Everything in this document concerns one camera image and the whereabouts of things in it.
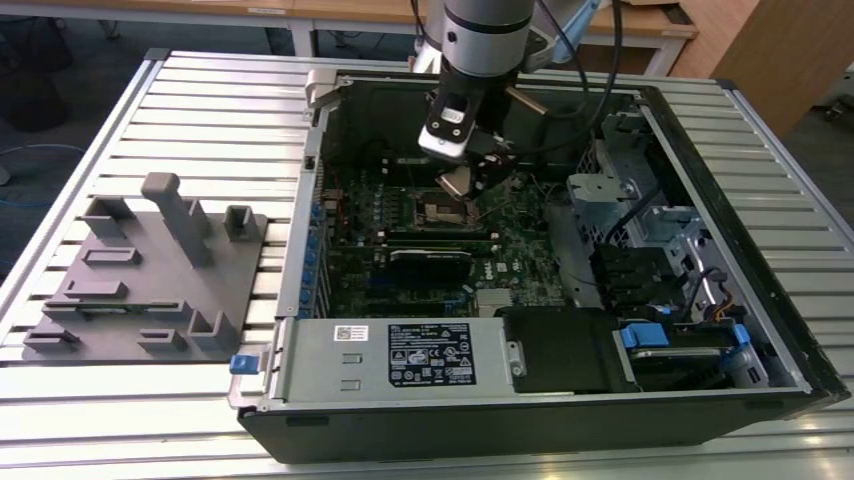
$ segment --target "white sticker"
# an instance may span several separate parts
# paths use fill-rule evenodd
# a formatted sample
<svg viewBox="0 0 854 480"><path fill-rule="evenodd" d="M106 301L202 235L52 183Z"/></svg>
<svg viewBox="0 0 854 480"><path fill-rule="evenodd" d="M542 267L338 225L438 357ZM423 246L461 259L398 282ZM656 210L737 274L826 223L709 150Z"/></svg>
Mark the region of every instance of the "white sticker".
<svg viewBox="0 0 854 480"><path fill-rule="evenodd" d="M367 325L335 325L337 342L367 342L369 326Z"/></svg>
<svg viewBox="0 0 854 480"><path fill-rule="evenodd" d="M285 10L281 8L247 8L250 13L262 13L265 15L285 15Z"/></svg>

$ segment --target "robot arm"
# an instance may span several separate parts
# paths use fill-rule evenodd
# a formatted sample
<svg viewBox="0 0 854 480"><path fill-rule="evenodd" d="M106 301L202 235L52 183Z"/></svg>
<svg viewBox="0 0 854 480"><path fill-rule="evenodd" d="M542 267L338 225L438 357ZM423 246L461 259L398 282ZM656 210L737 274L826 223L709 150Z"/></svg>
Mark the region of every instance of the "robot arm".
<svg viewBox="0 0 854 480"><path fill-rule="evenodd" d="M419 145L427 154L457 165L438 179L449 193L475 197L493 183L494 172L506 171L511 161L493 151L507 148L502 125L510 103L514 99L526 100L513 88L518 74L549 64L555 41L553 35L533 26L535 0L439 3L443 5L434 4L427 23L427 48L439 47L442 51L439 88ZM573 18L565 29L574 37L571 42L581 40L599 3L601 0L571 0L553 6L561 9L562 17L569 14ZM490 147L486 151L473 149L475 144Z"/></svg>

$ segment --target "gray post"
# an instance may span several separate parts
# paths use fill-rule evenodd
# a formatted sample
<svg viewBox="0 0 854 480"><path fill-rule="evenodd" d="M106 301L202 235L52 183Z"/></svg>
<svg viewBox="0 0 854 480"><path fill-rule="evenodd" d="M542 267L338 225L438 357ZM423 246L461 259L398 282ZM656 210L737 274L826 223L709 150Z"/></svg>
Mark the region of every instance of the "gray post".
<svg viewBox="0 0 854 480"><path fill-rule="evenodd" d="M152 172L143 182L143 197L155 202L163 214L163 223L184 251L194 267L203 267L213 261L205 244L205 235L187 211L184 200L178 193L182 181L174 173Z"/></svg>

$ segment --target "barcode label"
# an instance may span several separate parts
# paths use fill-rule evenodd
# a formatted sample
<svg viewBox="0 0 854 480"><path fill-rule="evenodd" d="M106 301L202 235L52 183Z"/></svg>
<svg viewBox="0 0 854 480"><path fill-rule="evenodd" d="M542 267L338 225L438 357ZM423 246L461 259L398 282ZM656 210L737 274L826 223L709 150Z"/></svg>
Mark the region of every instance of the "barcode label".
<svg viewBox="0 0 854 480"><path fill-rule="evenodd" d="M367 325L335 325L337 342L367 342L369 326Z"/></svg>

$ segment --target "black cable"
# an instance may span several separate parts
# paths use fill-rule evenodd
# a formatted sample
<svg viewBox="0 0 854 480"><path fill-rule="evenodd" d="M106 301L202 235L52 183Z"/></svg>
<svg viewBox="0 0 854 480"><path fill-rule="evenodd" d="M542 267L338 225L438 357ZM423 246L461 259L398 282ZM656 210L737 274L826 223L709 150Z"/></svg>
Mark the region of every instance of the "black cable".
<svg viewBox="0 0 854 480"><path fill-rule="evenodd" d="M333 32L331 30L327 30L327 32L330 32L334 37L338 37L341 35L345 38L359 38L362 36L362 34L365 33L365 32L358 32L358 33L354 33L354 34L347 34L342 30L335 30L335 32Z"/></svg>
<svg viewBox="0 0 854 480"><path fill-rule="evenodd" d="M413 8L413 16L415 17L415 37L419 38L419 43L422 43L425 41L425 37L427 36L427 29L425 28L425 23L422 22L418 0L410 0L410 7Z"/></svg>
<svg viewBox="0 0 854 480"><path fill-rule="evenodd" d="M554 145L547 145L545 147L537 147L537 148L530 148L527 150L511 150L510 152L506 152L507 155L515 155L515 156L525 156L525 155L535 155L539 153L546 153L546 152L551 152L554 150L558 150L569 145L571 145L583 135L587 135L587 133L590 132L590 129L594 127L594 125L597 124L597 121L599 119L599 115L602 115L602 112L605 110L605 105L609 102L609 99L611 97L611 91L614 90L614 83L617 82L617 73L619 71L619 62L622 59L622 52L623 52L623 10L622 10L622 6L621 6L619 1L615 1L613 3L613 7L611 10L614 11L614 59L613 59L613 64L611 64L611 71L609 73L609 79L606 81L605 84L605 91L602 92L602 98L599 99L599 104L597 105L597 110L593 114L593 116L590 117L590 121L587 122L587 125L585 126L585 128L581 128L574 135L570 135L570 137L554 144Z"/></svg>
<svg viewBox="0 0 854 480"><path fill-rule="evenodd" d="M692 320L692 308L694 307L694 302L697 301L697 294L700 293L700 288L704 286L704 280L709 275L716 272L720 272L721 269L718 267L709 267L706 270L700 272L700 276L697 277L697 281L694 282L694 286L692 287L692 293L689 294L689 299L685 302L685 308L682 309L682 318L680 319L681 323L686 323Z"/></svg>
<svg viewBox="0 0 854 480"><path fill-rule="evenodd" d="M546 14L546 19L549 20L549 23L551 24L553 28L558 31L558 36L561 37L561 41L563 42L567 50L570 51L570 55L573 56L570 58L570 64L574 65L575 71L578 72L578 76L582 80L582 90L585 92L585 101L578 106L578 108L570 113L558 113L553 111L546 112L546 116L549 118L569 119L581 115L585 112L585 108L587 107L587 98L590 97L590 82L587 81L587 72L585 71L585 66L582 65L582 59L578 56L575 45L573 45L573 42L570 42L570 38L566 36L566 33L563 32L563 27L558 23L558 20L555 19L555 16L551 13L551 10L546 5L545 0L537 0L537 4L539 5L541 10Z"/></svg>
<svg viewBox="0 0 854 480"><path fill-rule="evenodd" d="M609 234L605 236L603 243L611 242L611 239L614 238L614 235L617 235L617 232L619 232L619 229L626 226L626 224L632 221L633 218L636 218L636 215L641 213L641 210L644 210L644 208L650 204L650 202L661 192L662 192L661 185L656 185L656 188L649 192L646 192L646 195L641 197L641 199L636 202L636 204L632 206L632 208L626 212L626 215L623 215L623 217L617 221L617 223L611 227L611 230L609 230Z"/></svg>

